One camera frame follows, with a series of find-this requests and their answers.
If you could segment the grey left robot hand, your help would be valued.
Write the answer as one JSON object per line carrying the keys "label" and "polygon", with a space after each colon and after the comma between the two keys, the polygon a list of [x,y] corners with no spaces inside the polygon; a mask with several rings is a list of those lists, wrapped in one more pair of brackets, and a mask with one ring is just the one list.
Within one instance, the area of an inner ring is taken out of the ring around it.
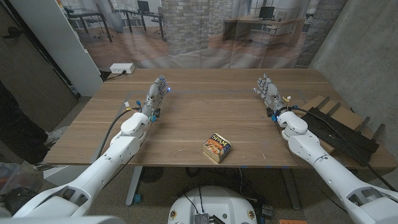
{"label": "grey left robot hand", "polygon": [[142,105],[141,113],[148,117],[152,114],[159,114],[163,99],[170,91],[171,89],[168,86],[165,77],[161,75],[149,87],[144,104]]}

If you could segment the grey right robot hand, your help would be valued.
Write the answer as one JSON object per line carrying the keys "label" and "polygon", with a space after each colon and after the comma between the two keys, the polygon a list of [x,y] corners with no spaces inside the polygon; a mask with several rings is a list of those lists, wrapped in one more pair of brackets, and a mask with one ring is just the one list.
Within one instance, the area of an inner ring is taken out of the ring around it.
{"label": "grey right robot hand", "polygon": [[278,88],[266,74],[257,80],[257,88],[253,90],[263,100],[266,108],[269,108],[273,113],[286,111],[287,107]]}

